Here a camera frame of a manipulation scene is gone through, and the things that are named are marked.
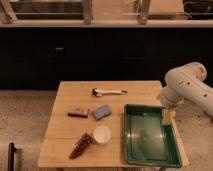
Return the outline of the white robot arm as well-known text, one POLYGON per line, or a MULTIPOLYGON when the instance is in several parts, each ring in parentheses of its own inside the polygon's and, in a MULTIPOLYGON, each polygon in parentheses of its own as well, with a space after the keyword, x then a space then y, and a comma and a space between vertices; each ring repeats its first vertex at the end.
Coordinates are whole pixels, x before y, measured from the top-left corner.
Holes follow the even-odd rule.
POLYGON ((213 88, 204 83, 207 77, 205 66, 191 62, 170 69, 165 74, 166 85, 159 94, 163 106, 163 125, 170 125, 175 108, 185 99, 197 104, 207 116, 213 119, 213 88))

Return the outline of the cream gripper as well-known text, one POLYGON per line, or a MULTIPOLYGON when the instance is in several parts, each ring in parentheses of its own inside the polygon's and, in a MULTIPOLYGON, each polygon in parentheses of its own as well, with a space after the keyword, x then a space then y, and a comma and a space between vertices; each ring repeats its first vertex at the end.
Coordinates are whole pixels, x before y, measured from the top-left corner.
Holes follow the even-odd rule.
POLYGON ((177 105, 176 93, 171 88, 164 87, 159 94, 159 100, 161 105, 164 108, 167 108, 164 109, 162 113, 162 124, 170 125, 173 118, 175 117, 176 112, 169 108, 174 108, 177 105))

